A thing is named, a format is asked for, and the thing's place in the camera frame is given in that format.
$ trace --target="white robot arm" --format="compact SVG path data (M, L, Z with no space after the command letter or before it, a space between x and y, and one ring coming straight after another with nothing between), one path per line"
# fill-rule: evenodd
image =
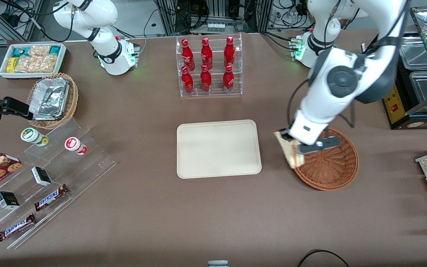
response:
M302 44L296 45L300 52L294 53L294 59L306 67L312 67L319 54L332 47L341 30L340 19L368 16L357 0L309 0L307 10L315 19L314 31L297 36Z
M322 131L354 99L371 103L384 98L393 86L398 47L409 0L360 0L356 5L378 25L372 53L354 54L330 48L320 54L308 75L310 89L295 113L289 135L322 150Z
M87 39L98 53L101 65L112 75L121 75L138 64L139 47L117 40L108 28L116 23L118 12L110 0L70 0L54 13L56 21ZM66 1L56 2L56 10Z

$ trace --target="yellow panel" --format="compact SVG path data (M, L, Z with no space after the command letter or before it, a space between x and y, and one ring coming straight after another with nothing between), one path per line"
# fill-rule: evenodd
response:
M393 89L383 100L391 123L396 123L405 116L405 108L401 102L396 85L393 85Z

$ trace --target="white tray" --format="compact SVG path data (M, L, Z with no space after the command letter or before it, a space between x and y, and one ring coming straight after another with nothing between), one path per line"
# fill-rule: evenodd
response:
M33 45L43 45L43 46L53 46L53 47L60 47L59 54L57 56L56 66L54 67L53 72L37 72L37 73L8 73L6 72L7 62L9 61L10 57L13 55L14 49L21 48L21 47L30 47ZM49 75L57 74L59 73L60 67L62 66L62 62L64 61L64 55L67 48L61 43L34 43L34 44L16 44L16 45L10 45L7 48L6 55L4 56L3 63L0 67L0 75L1 77L8 78L8 79L29 79L29 78L42 78Z
M178 127L180 178L251 175L260 171L254 121L189 123Z

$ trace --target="round wicker basket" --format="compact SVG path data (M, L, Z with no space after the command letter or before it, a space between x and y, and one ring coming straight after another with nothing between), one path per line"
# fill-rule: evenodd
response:
M29 123L34 127L52 130L52 129L56 128L57 126L63 124L65 121L67 121L71 117L73 117L73 114L75 113L75 110L77 108L77 101L78 101L77 85L74 83L73 79L70 76L68 76L64 73L57 73L57 74L54 74L51 76L47 76L47 77L42 78L42 80L44 80L44 79L45 80L55 79L55 78L64 78L70 82L70 88L69 88L69 92L68 92L68 96L67 96L67 104L66 104L66 108L65 108L64 117L58 121L36 121L36 120L29 121ZM36 85L34 84L31 92L29 93L29 97L27 98L27 101L26 101L27 104L29 104L31 102L32 94L34 93L35 88L36 88Z
M305 154L304 165L294 169L306 184L323 191L339 190L348 186L359 169L358 154L350 139L332 127L329 127L329 135L339 137L342 144Z

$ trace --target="aluminum foil container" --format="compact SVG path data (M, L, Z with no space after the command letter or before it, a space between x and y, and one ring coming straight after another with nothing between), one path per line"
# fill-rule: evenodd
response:
M34 120L60 120L64 117L70 83L64 78L38 81L29 111Z

